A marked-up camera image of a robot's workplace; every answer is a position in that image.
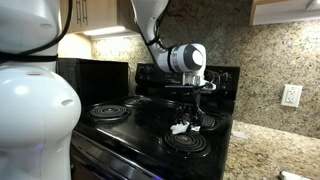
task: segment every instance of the burner drip pan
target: burner drip pan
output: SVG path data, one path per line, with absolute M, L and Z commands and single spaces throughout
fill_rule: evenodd
M 105 105 L 105 106 L 98 106 L 90 111 L 90 115 L 96 121 L 115 121 L 120 120 L 124 117 L 127 117 L 130 114 L 130 110 L 124 106 L 118 105 Z
M 167 133 L 163 142 L 169 153 L 183 157 L 201 157 L 210 152 L 210 144 L 198 133 L 187 132 L 181 134 Z

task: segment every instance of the granite backsplash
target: granite backsplash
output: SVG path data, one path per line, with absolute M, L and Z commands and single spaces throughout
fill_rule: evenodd
M 234 119 L 320 138 L 320 21 L 249 26 L 251 0 L 172 0 L 164 45 L 200 43 L 208 65 L 240 66 Z M 92 57 L 152 62 L 141 37 L 92 41 Z M 284 84 L 303 85 L 298 108 L 280 105 Z

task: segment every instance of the oven door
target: oven door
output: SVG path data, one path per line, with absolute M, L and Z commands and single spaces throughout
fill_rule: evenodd
M 70 164 L 72 180 L 122 180 L 110 172 L 93 164 L 90 159 L 82 155 L 73 144 L 70 146 Z

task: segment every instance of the stove control panel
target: stove control panel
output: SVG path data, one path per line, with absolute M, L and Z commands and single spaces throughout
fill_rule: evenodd
M 204 76 L 205 80 L 216 84 L 216 91 L 230 92 L 237 90 L 239 73 L 239 67 L 207 66 Z M 182 82 L 183 74 L 164 73 L 152 63 L 138 63 L 136 72 L 136 83 L 138 85 L 182 85 Z
M 136 83 L 139 85 L 182 84 L 183 74 L 164 73 L 151 63 L 138 63 Z

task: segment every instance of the outlet cover plate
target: outlet cover plate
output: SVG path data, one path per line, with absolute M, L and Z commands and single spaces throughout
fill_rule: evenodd
M 298 107 L 302 92 L 300 85 L 285 84 L 282 94 L 281 105 L 289 107 Z

